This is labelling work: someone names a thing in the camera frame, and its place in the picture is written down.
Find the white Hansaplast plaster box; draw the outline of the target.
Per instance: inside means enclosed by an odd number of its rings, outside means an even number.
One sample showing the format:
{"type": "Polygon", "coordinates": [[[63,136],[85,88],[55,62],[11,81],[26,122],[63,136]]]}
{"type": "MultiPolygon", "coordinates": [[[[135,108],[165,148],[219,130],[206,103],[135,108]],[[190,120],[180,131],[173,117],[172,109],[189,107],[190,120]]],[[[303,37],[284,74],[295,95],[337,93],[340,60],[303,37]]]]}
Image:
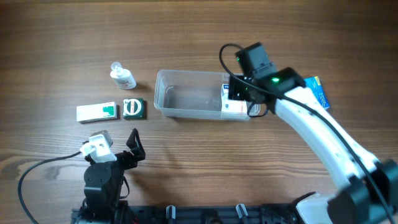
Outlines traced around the white Hansaplast plaster box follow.
{"type": "Polygon", "coordinates": [[[225,113],[247,113],[247,103],[245,101],[230,100],[228,98],[229,85],[223,84],[221,87],[221,111],[225,113]]]}

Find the white green medicine box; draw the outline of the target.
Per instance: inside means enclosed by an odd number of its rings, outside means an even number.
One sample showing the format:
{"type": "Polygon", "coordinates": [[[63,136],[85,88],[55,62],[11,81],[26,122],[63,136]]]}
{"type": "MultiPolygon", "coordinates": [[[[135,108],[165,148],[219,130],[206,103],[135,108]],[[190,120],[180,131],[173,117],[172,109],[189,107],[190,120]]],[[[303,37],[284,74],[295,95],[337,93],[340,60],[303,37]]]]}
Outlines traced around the white green medicine box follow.
{"type": "Polygon", "coordinates": [[[76,121],[79,123],[116,119],[117,117],[118,110],[115,102],[83,105],[76,108],[76,121]]]}

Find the clear plastic container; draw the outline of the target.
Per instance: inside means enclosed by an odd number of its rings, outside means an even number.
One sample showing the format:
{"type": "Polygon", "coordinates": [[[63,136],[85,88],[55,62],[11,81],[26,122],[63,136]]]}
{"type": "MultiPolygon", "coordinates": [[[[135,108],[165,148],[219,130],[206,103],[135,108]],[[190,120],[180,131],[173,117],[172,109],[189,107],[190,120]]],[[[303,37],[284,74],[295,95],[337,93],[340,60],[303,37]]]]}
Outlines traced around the clear plastic container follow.
{"type": "Polygon", "coordinates": [[[258,115],[221,111],[221,87],[229,84],[229,74],[186,70],[160,70],[155,84],[154,106],[164,116],[195,119],[249,120],[258,115]]]}

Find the blue medicine box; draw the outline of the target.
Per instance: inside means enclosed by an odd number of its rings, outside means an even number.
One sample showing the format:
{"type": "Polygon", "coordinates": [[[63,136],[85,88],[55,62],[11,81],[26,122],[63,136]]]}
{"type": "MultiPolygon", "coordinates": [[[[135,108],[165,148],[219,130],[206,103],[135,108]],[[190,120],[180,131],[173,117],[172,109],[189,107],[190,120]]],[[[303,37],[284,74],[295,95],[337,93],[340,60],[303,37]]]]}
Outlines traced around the blue medicine box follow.
{"type": "Polygon", "coordinates": [[[306,86],[311,89],[312,93],[314,94],[315,98],[318,100],[319,104],[327,110],[330,107],[328,99],[325,95],[323,90],[322,84],[318,76],[309,77],[304,79],[306,86]]]}

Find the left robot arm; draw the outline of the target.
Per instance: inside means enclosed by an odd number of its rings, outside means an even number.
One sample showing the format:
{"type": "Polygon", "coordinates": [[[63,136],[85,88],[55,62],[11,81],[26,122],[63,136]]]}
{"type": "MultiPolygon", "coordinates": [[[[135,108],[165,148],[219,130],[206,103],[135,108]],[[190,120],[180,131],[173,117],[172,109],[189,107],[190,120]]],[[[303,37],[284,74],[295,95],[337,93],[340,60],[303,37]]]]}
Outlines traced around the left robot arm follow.
{"type": "Polygon", "coordinates": [[[121,195],[127,185],[124,171],[137,167],[146,153],[136,128],[126,141],[128,151],[111,152],[113,140],[105,130],[92,134],[80,148],[90,166],[84,173],[85,199],[78,210],[73,210],[72,223],[138,223],[129,208],[125,196],[121,195]]]}

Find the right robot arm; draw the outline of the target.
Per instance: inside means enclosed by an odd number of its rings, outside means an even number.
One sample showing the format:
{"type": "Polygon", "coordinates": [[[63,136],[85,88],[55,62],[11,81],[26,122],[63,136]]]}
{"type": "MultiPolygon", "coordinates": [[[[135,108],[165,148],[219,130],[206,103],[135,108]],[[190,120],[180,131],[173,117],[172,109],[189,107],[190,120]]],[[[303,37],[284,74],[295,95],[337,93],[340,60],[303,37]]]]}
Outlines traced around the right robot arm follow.
{"type": "Polygon", "coordinates": [[[397,163],[381,162],[358,144],[293,68],[274,68],[260,42],[235,47],[243,73],[229,73],[228,98],[264,104],[290,125],[321,160],[337,188],[331,196],[309,193],[293,202],[297,223],[394,223],[397,163]]]}

